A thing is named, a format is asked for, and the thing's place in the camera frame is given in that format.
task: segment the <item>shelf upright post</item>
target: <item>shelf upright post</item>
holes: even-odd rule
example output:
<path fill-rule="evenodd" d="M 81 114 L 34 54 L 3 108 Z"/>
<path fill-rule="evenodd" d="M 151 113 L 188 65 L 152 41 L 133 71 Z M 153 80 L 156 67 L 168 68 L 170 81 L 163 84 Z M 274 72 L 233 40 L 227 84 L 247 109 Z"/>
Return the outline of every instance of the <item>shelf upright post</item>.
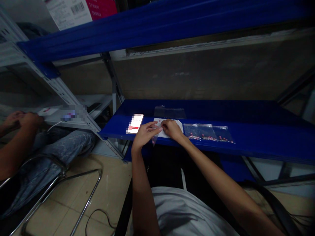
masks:
<path fill-rule="evenodd" d="M 6 11 L 0 6 L 0 34 L 8 41 L 11 42 L 14 49 L 21 54 L 21 57 L 24 58 L 24 62 L 27 63 L 31 69 L 33 69 L 38 76 L 40 76 L 68 105 L 79 105 L 82 104 L 78 99 L 73 95 L 67 85 L 62 81 L 62 79 L 56 75 L 55 78 L 48 78 L 42 71 L 36 66 L 35 61 L 30 60 L 27 55 L 16 45 L 17 42 L 28 41 L 29 39 L 23 33 L 23 31 L 18 27 L 18 25 L 10 18 Z M 123 102 L 123 96 L 119 95 L 119 100 Z M 113 145 L 109 140 L 103 140 L 99 135 L 101 128 L 97 125 L 94 119 L 82 109 L 80 111 L 82 114 L 83 121 L 89 127 L 89 129 L 98 136 L 112 151 L 117 155 L 121 160 L 124 159 L 123 154 L 119 149 Z"/>
<path fill-rule="evenodd" d="M 109 52 L 104 52 L 101 53 L 101 57 L 103 58 L 103 61 L 105 63 L 105 66 L 107 68 L 107 71 L 111 77 L 112 80 L 112 85 L 113 85 L 113 114 L 115 114 L 116 110 L 117 110 L 117 102 L 116 102 L 116 97 L 118 96 L 118 100 L 120 102 L 120 104 L 123 103 L 123 101 L 125 100 L 124 95 L 122 94 L 122 90 L 121 90 L 121 86 L 119 84 L 118 78 L 117 78 L 117 74 L 112 62 L 112 58 L 111 55 L 109 54 Z"/>

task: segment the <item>white t-shirt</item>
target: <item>white t-shirt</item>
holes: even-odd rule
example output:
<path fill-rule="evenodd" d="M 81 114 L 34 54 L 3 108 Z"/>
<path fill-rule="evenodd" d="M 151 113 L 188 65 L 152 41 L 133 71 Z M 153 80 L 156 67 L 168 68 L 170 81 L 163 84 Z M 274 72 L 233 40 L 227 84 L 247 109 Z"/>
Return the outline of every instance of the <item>white t-shirt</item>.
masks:
<path fill-rule="evenodd" d="M 184 189 L 152 188 L 157 219 L 166 235 L 238 235 L 225 219 Z"/>

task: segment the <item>shelf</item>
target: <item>shelf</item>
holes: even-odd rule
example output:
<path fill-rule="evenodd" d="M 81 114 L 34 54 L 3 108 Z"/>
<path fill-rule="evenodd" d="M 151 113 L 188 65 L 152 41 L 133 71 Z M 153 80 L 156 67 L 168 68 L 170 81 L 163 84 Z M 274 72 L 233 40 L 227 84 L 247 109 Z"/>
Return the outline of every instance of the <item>shelf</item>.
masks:
<path fill-rule="evenodd" d="M 90 115 L 95 119 L 101 112 L 111 103 L 112 96 L 111 95 L 105 95 L 105 94 L 91 94 L 91 95 L 76 95 L 77 99 L 86 106 L 90 106 L 95 102 L 100 102 L 102 105 L 97 108 L 95 111 L 93 111 Z M 20 108 L 24 112 L 39 112 L 41 109 L 49 106 L 59 106 L 59 105 L 65 105 L 65 102 L 58 96 L 52 96 L 49 97 L 45 102 L 41 103 L 40 105 L 33 107 L 33 108 Z M 50 116 L 45 116 L 45 122 L 49 125 L 54 125 L 58 123 L 63 115 L 65 115 L 67 112 L 72 111 L 72 109 L 67 110 L 57 110 L 55 113 L 53 113 Z M 82 128 L 82 129 L 89 129 L 84 121 L 82 121 L 82 118 L 76 117 L 72 119 L 71 121 L 62 122 L 58 124 L 58 126 L 62 127 L 70 127 L 70 128 Z"/>
<path fill-rule="evenodd" d="M 106 127 L 100 132 L 104 139 L 133 140 L 126 134 L 131 117 L 143 113 L 143 123 L 153 121 L 155 106 L 184 108 L 184 123 L 228 126 L 235 143 L 192 140 L 201 150 L 315 164 L 315 126 L 273 101 L 228 100 L 125 100 Z M 178 146 L 170 138 L 158 138 L 157 144 Z"/>
<path fill-rule="evenodd" d="M 302 0 L 163 0 L 18 46 L 43 63 L 310 16 Z"/>

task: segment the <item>tiled floor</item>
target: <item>tiled floor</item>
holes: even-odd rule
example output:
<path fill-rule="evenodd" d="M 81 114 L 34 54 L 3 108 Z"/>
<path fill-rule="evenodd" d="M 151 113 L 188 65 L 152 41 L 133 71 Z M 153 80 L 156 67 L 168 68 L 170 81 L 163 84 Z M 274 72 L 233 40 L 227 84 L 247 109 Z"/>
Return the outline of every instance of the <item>tiled floor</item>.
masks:
<path fill-rule="evenodd" d="M 114 226 L 118 222 L 131 179 L 131 163 L 124 164 L 119 159 L 91 154 L 88 158 L 76 159 L 67 175 L 99 168 L 103 170 L 102 179 L 76 230 L 76 236 L 85 236 L 88 217 L 95 209 L 105 210 Z M 31 218 L 27 231 L 33 235 L 70 235 L 97 179 L 98 173 L 92 173 L 62 183 Z M 87 235 L 113 233 L 106 216 L 102 212 L 95 212 L 89 220 Z"/>

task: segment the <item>wall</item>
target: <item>wall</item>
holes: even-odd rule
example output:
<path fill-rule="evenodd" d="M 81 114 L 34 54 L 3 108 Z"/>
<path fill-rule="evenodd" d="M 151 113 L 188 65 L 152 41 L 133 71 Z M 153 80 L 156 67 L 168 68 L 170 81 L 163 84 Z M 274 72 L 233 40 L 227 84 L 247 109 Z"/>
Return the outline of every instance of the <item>wall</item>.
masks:
<path fill-rule="evenodd" d="M 43 0 L 0 0 L 0 4 L 15 22 L 31 22 L 49 32 L 59 30 Z"/>
<path fill-rule="evenodd" d="M 0 119 L 13 112 L 14 107 L 34 104 L 39 99 L 23 80 L 5 69 L 1 69 L 0 84 Z"/>
<path fill-rule="evenodd" d="M 296 40 L 114 61 L 130 99 L 275 99 L 315 63 L 314 36 Z M 61 72 L 75 93 L 107 93 L 104 64 Z"/>

